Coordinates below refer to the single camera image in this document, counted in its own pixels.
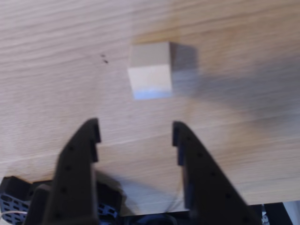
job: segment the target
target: wooden table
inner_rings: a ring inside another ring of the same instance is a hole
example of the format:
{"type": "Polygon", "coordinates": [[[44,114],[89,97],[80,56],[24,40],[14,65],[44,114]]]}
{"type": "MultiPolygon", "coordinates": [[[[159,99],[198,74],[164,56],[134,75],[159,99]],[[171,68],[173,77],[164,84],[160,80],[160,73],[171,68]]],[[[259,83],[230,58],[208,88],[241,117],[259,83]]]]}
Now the wooden table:
{"type": "Polygon", "coordinates": [[[2,1],[0,176],[51,179],[98,117],[123,215],[183,210],[181,120],[249,204],[299,200],[299,24],[299,0],[2,1]],[[157,41],[173,42],[174,97],[134,101],[130,46],[157,41]]]}

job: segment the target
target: cable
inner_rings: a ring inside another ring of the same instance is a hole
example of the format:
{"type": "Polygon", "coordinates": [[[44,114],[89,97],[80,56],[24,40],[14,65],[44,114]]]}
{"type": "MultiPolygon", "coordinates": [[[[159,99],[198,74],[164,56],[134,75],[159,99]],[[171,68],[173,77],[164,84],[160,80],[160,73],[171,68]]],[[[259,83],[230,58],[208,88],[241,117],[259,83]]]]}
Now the cable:
{"type": "Polygon", "coordinates": [[[0,213],[0,219],[2,218],[3,215],[8,214],[8,213],[21,213],[21,214],[27,214],[27,212],[24,212],[24,211],[14,211],[14,210],[10,210],[10,211],[6,211],[6,212],[0,213]]]}

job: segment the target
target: perforated black bracket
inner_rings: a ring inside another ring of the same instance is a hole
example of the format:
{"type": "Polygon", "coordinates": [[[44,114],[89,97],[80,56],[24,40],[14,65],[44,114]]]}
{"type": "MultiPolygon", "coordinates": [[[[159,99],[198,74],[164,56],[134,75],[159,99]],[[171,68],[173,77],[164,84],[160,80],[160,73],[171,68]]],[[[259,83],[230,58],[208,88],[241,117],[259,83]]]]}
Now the perforated black bracket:
{"type": "Polygon", "coordinates": [[[173,146],[183,169],[185,207],[196,224],[261,225],[189,127],[173,123],[173,146]]]}

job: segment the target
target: wooden block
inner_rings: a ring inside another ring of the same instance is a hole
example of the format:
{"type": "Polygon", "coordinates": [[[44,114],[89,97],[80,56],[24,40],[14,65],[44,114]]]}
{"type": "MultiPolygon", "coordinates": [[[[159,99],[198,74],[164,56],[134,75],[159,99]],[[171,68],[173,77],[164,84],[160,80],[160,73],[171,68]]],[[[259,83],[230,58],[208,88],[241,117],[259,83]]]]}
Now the wooden block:
{"type": "Polygon", "coordinates": [[[171,96],[170,43],[132,46],[128,74],[135,99],[171,96]]]}

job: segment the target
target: black plastic part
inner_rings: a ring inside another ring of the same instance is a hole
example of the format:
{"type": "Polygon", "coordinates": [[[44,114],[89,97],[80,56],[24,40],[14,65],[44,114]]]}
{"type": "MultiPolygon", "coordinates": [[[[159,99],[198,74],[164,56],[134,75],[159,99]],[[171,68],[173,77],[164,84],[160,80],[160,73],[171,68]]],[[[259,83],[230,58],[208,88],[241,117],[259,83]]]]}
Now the black plastic part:
{"type": "MultiPolygon", "coordinates": [[[[26,202],[31,184],[17,177],[3,178],[0,186],[1,212],[5,211],[28,211],[26,202]]],[[[25,214],[10,213],[3,215],[3,219],[10,224],[19,225],[25,220],[25,214]]]]}
{"type": "Polygon", "coordinates": [[[252,210],[256,213],[260,219],[263,217],[263,206],[262,205],[250,205],[252,210]]]}
{"type": "Polygon", "coordinates": [[[106,222],[112,224],[118,221],[120,216],[122,195],[105,184],[97,183],[98,194],[98,215],[101,222],[105,218],[106,222]]]}
{"type": "Polygon", "coordinates": [[[293,225],[282,202],[265,204],[264,208],[271,225],[293,225]]]}
{"type": "Polygon", "coordinates": [[[42,184],[35,190],[24,225],[40,225],[43,221],[50,186],[42,184]]]}
{"type": "Polygon", "coordinates": [[[96,181],[98,120],[85,122],[59,156],[43,225],[98,225],[96,181]]]}
{"type": "Polygon", "coordinates": [[[173,123],[173,146],[183,169],[185,207],[195,224],[261,225],[187,125],[173,123]]]}

